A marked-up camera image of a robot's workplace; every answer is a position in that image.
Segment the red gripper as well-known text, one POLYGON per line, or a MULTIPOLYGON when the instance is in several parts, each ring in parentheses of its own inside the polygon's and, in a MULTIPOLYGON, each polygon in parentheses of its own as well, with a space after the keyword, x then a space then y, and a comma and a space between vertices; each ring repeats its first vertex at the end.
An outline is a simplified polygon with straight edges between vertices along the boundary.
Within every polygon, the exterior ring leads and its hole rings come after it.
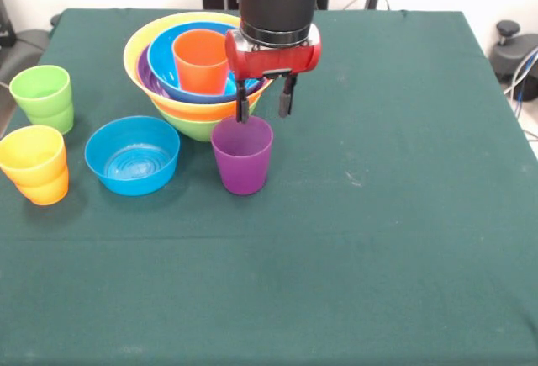
POLYGON ((243 124, 249 118, 245 80, 288 74, 285 76, 278 110, 279 116, 286 118, 292 113, 297 74, 312 71, 318 65, 322 53, 320 33, 315 24, 310 25, 305 41, 290 47, 257 45, 248 40, 239 29, 226 33, 224 45, 229 69, 236 80, 236 121, 243 124))

